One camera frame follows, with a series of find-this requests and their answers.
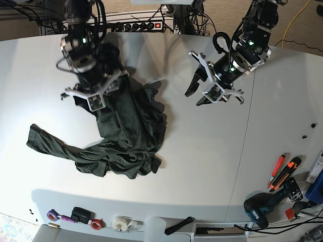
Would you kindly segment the white plastic cup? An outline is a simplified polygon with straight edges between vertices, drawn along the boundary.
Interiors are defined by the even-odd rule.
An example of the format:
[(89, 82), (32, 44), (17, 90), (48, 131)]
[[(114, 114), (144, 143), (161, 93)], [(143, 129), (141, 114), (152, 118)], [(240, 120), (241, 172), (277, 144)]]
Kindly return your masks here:
[(160, 217), (149, 217), (144, 222), (144, 242), (163, 241), (166, 222)]

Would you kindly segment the dark green t-shirt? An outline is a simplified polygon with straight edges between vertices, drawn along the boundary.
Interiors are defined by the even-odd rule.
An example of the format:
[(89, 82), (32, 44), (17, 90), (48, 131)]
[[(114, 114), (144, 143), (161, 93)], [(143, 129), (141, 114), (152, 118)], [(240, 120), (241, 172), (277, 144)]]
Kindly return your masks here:
[(80, 149), (32, 124), (26, 145), (42, 154), (74, 161), (79, 172), (103, 177), (111, 171), (135, 179), (156, 173), (161, 160), (156, 152), (166, 133), (166, 115), (155, 101), (158, 91), (134, 89), (128, 75), (117, 79), (119, 89), (104, 97), (106, 107), (92, 112), (102, 141)]

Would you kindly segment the red square tag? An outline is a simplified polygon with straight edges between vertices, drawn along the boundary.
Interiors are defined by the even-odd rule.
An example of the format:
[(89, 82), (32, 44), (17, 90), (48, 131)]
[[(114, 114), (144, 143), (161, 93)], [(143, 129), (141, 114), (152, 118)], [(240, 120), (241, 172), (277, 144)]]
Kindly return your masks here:
[(285, 215), (288, 220), (293, 220), (296, 218), (293, 208), (290, 208), (285, 211)]

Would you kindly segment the red tape roll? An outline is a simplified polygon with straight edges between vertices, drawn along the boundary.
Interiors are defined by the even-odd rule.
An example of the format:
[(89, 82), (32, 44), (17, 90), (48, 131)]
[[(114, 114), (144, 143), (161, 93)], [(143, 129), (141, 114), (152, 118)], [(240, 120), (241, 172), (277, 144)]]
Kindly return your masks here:
[(103, 223), (101, 219), (93, 219), (90, 223), (90, 226), (94, 230), (101, 230), (103, 227)]

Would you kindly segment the teal black cordless drill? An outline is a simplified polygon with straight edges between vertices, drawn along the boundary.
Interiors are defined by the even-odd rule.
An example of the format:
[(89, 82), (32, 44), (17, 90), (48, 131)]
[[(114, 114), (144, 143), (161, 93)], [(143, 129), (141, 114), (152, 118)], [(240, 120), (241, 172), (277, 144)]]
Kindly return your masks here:
[(292, 202), (303, 199), (299, 185), (293, 177), (287, 179), (281, 190), (275, 193), (256, 194), (245, 200), (243, 206), (251, 221), (256, 223), (260, 229), (266, 229), (268, 227), (267, 215), (286, 198)]

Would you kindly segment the orange black utility knife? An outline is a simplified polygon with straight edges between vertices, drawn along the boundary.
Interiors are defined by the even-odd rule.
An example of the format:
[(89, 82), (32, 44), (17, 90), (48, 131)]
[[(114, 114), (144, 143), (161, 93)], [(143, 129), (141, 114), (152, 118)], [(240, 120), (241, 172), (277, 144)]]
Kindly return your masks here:
[(284, 181), (297, 169), (301, 164), (302, 159), (300, 157), (294, 157), (281, 171), (273, 184), (270, 186), (269, 192), (274, 192), (280, 188)]

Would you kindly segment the purple tape roll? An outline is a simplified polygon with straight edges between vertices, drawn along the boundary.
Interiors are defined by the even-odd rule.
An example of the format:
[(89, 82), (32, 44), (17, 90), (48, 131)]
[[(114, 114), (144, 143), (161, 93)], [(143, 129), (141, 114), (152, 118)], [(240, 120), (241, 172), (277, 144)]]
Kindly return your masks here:
[(59, 220), (59, 214), (54, 209), (51, 209), (51, 210), (49, 210), (47, 212), (47, 218), (50, 221), (58, 221)]

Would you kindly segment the blue box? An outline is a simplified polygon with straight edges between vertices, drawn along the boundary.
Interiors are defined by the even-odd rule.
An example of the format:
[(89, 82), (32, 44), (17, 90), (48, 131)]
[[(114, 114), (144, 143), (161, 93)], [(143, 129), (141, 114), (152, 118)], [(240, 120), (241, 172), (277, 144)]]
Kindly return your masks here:
[(315, 182), (308, 188), (307, 192), (305, 193), (305, 197), (315, 202), (316, 204), (320, 205), (323, 203), (323, 192), (322, 192), (322, 186), (323, 186), (323, 173), (319, 174)]

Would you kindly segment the black power strip red switch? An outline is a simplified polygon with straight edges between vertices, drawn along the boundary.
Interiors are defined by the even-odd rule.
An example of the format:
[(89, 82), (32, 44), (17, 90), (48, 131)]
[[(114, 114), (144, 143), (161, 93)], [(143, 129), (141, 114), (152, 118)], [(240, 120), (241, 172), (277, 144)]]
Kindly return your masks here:
[(162, 33), (161, 22), (135, 23), (135, 22), (117, 22), (111, 28), (111, 32), (152, 32)]

